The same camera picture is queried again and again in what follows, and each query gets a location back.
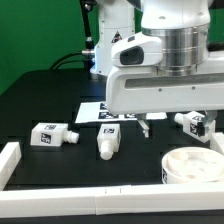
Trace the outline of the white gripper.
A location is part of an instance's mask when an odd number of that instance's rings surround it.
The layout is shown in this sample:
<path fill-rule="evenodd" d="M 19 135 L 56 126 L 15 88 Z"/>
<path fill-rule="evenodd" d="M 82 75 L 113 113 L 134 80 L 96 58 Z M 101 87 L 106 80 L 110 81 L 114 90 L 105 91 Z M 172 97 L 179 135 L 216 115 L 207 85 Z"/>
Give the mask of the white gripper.
<path fill-rule="evenodd" d="M 111 50 L 106 104 L 113 114 L 136 113 L 144 136 L 145 113 L 208 110 L 198 123 L 205 136 L 224 109 L 224 50 L 207 50 L 203 37 L 146 36 L 137 33 Z"/>

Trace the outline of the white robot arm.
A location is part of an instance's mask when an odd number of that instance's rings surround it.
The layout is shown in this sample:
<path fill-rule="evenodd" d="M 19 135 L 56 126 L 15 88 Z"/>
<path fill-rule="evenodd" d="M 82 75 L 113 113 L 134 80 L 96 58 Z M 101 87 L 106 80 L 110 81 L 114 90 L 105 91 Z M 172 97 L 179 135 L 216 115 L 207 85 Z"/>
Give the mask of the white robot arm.
<path fill-rule="evenodd" d="M 94 70 L 107 77 L 112 114 L 204 111 L 198 134 L 224 109 L 224 50 L 208 43 L 214 0 L 96 0 Z"/>

